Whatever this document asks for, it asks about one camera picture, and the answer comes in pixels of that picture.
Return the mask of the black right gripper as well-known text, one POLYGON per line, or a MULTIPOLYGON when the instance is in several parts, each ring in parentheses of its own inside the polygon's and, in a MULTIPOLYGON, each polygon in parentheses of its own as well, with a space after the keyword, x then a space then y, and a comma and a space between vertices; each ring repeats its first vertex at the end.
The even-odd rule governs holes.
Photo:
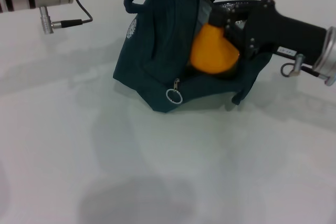
POLYGON ((224 27, 224 37, 246 58, 284 47, 304 55, 305 64, 318 60, 327 35, 325 28, 281 15, 274 0, 213 3, 208 23, 224 27))

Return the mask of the orange pear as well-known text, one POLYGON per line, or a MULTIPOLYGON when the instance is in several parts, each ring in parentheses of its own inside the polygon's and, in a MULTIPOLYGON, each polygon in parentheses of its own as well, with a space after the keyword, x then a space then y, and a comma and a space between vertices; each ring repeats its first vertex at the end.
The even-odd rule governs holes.
POLYGON ((204 24, 192 43, 191 66, 207 74, 221 74, 235 68, 239 50, 224 35, 223 27, 204 24))

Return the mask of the dark teal insulated lunch bag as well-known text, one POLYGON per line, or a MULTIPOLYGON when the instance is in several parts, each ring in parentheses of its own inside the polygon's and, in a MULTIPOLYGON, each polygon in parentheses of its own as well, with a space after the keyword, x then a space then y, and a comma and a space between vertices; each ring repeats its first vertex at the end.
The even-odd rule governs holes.
POLYGON ((156 112, 167 113, 194 99, 233 93, 238 105, 270 62, 264 53, 240 59, 233 73, 219 77, 188 64, 192 43, 205 28, 214 0, 124 0, 135 19, 129 26, 114 79, 135 90, 156 112))

